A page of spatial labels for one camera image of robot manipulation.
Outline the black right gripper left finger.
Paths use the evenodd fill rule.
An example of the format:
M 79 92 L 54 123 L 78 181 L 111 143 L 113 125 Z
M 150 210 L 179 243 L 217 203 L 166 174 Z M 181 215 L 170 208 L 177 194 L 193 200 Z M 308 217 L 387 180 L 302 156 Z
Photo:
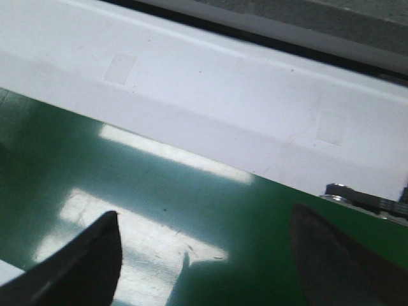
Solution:
M 122 268 L 117 213 L 108 211 L 70 243 L 1 286 L 1 305 L 111 305 Z

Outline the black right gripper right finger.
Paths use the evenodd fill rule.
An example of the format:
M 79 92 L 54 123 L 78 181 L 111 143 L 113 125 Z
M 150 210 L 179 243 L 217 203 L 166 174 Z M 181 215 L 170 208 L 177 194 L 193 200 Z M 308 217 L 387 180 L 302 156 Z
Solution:
M 313 209 L 293 207 L 290 245 L 307 305 L 407 305 L 407 269 Z

